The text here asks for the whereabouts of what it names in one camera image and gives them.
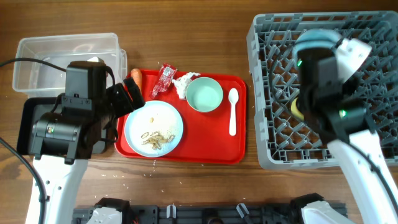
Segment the light blue bowl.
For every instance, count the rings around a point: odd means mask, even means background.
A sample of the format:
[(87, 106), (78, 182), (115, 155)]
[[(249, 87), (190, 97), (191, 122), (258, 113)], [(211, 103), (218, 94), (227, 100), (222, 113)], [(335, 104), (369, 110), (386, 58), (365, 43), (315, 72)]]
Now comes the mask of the light blue bowl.
[(292, 55), (298, 59), (301, 50), (313, 48), (330, 49), (334, 47), (343, 36), (334, 30), (311, 29), (304, 32), (294, 43)]

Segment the mint green bowl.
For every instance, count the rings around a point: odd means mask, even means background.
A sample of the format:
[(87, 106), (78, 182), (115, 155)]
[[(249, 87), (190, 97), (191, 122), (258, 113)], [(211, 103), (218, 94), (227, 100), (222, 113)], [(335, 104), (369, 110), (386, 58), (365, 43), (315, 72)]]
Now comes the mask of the mint green bowl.
[(187, 103), (195, 111), (208, 113), (219, 107), (223, 100), (223, 89), (214, 79), (200, 77), (194, 79), (187, 87)]

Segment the white plastic spoon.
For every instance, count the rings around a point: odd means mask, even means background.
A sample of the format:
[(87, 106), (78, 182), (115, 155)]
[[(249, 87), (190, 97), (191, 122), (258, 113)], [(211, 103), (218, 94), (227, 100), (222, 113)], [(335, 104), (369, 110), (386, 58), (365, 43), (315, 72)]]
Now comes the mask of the white plastic spoon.
[(231, 136), (236, 135), (237, 127), (236, 127), (236, 103), (239, 100), (239, 94), (237, 89), (232, 88), (228, 94), (228, 100), (231, 104), (231, 113), (229, 119), (229, 134)]

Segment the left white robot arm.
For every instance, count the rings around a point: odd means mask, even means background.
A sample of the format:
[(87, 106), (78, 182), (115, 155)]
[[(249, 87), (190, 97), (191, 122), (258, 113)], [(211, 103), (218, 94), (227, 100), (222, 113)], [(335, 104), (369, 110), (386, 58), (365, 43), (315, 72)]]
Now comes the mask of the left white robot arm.
[(71, 223), (80, 182), (94, 145), (115, 143), (102, 135), (115, 130), (116, 119), (145, 105), (136, 78), (116, 83), (112, 69), (103, 62), (73, 61), (63, 69), (65, 91), (53, 108), (27, 130), (27, 149), (20, 142), (10, 150), (33, 176), (26, 223)]

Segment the yellow plastic cup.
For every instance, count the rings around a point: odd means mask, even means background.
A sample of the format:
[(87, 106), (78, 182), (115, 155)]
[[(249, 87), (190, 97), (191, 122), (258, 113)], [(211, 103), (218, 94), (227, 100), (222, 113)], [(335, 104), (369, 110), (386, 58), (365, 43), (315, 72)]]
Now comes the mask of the yellow plastic cup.
[(302, 112), (299, 110), (299, 99), (295, 98), (293, 102), (291, 103), (290, 110), (292, 114), (300, 121), (304, 120), (304, 115)]

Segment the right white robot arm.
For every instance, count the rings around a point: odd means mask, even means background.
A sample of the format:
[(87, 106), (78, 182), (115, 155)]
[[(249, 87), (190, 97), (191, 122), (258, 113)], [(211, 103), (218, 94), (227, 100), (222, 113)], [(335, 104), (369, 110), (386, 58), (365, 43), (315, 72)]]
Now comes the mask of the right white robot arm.
[(397, 186), (364, 103), (348, 80), (371, 52), (358, 39), (302, 40), (293, 47), (300, 93), (293, 107), (338, 161), (365, 223), (397, 223)]

